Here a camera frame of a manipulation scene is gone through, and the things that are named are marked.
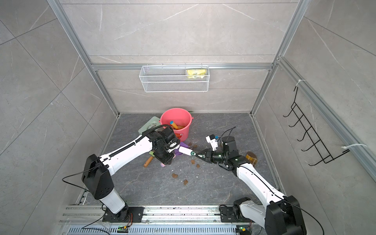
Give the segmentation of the yellow toy trowel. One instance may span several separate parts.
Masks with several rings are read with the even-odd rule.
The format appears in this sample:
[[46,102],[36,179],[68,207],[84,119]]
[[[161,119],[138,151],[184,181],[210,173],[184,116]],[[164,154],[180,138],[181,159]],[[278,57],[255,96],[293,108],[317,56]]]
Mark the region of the yellow toy trowel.
[[175,130],[179,130],[180,129],[180,127],[174,121],[170,121],[169,124]]

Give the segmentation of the white cleaning brush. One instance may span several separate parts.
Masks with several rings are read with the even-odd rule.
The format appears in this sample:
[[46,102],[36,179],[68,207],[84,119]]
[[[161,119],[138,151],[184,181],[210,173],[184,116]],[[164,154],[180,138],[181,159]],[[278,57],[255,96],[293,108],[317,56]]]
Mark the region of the white cleaning brush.
[[186,148],[186,147],[183,147],[183,146],[179,147],[178,151],[180,153],[188,155],[188,156],[195,156],[196,155],[196,153],[193,150]]

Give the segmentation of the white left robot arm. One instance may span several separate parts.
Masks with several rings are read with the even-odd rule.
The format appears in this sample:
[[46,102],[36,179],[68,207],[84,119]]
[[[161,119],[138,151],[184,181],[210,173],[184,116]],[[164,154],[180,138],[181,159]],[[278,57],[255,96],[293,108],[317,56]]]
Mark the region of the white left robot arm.
[[81,180],[92,197],[106,208],[103,220],[108,222],[128,222],[140,220],[143,208],[131,212],[123,193],[118,193],[116,186],[120,180],[134,180],[135,173],[141,171],[140,156],[152,152],[152,157],[162,165],[171,164],[180,140],[172,127],[163,124],[144,131],[135,140],[110,152],[86,159],[84,169],[79,172]]

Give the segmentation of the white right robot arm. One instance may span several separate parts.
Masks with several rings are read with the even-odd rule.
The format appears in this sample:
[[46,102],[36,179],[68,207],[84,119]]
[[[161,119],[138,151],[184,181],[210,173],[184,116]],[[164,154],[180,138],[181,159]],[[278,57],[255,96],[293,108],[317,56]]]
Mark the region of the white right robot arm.
[[303,214],[307,211],[300,207],[295,197],[286,196],[265,180],[257,172],[249,157],[240,155],[231,132],[232,129],[228,129],[220,137],[207,136],[206,140],[211,147],[199,153],[190,151],[189,155],[232,172],[259,199],[261,205],[247,198],[235,202],[233,206],[235,220],[254,221],[268,235],[306,235]]

